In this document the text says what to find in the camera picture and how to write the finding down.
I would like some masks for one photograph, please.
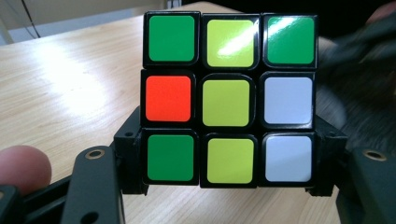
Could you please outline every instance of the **lime green sticker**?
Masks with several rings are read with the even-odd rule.
[[[253,178],[254,143],[250,139],[209,140],[207,180],[210,183],[247,184]]]
[[[203,87],[204,125],[247,126],[249,90],[246,80],[207,80]]]
[[[148,26],[148,56],[155,62],[189,62],[195,56],[192,16],[153,16]]]
[[[212,67],[253,65],[254,38],[258,29],[253,21],[210,21],[207,24],[207,64]]]
[[[268,20],[267,60],[270,63],[310,64],[315,58],[315,24],[310,17]]]
[[[189,135],[154,134],[148,138],[148,178],[189,181],[193,178],[194,140]]]

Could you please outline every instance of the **cube face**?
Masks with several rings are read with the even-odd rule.
[[[260,15],[203,15],[204,65],[210,69],[252,69],[260,55]]]
[[[144,67],[196,63],[200,12],[148,12],[145,21]]]
[[[316,68],[315,16],[264,16],[264,62],[272,67]]]
[[[243,75],[213,74],[202,81],[206,127],[246,127],[254,110],[254,83]]]
[[[142,71],[141,122],[148,126],[192,121],[195,77],[189,71]]]
[[[268,133],[262,140],[260,185],[309,186],[314,166],[313,133]]]
[[[270,129],[312,128],[314,74],[268,72],[260,78],[263,127]]]
[[[209,134],[205,137],[201,187],[255,188],[257,140],[249,134]]]
[[[189,130],[146,129],[142,135],[148,184],[197,185],[197,136]]]

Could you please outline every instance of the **screw hole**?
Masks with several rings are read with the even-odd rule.
[[[96,160],[96,159],[103,157],[104,155],[105,155],[104,150],[94,149],[94,150],[88,152],[87,154],[85,154],[85,158],[87,158],[88,160]]]
[[[363,151],[364,156],[367,158],[374,160],[374,161],[385,161],[387,159],[386,156],[384,156],[382,153],[374,151],[374,150],[364,150]]]
[[[99,218],[96,212],[90,212],[81,219],[81,224],[92,224]]]

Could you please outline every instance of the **wooden table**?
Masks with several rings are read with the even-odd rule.
[[[232,12],[205,2],[178,9]],[[139,16],[1,47],[0,148],[40,148],[55,182],[80,151],[109,145],[139,105],[142,24]],[[124,206],[127,223],[339,223],[335,196],[150,186],[148,196],[124,195]]]

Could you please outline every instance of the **rubik's cube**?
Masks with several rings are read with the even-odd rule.
[[[311,186],[317,45],[316,15],[147,12],[143,181]]]

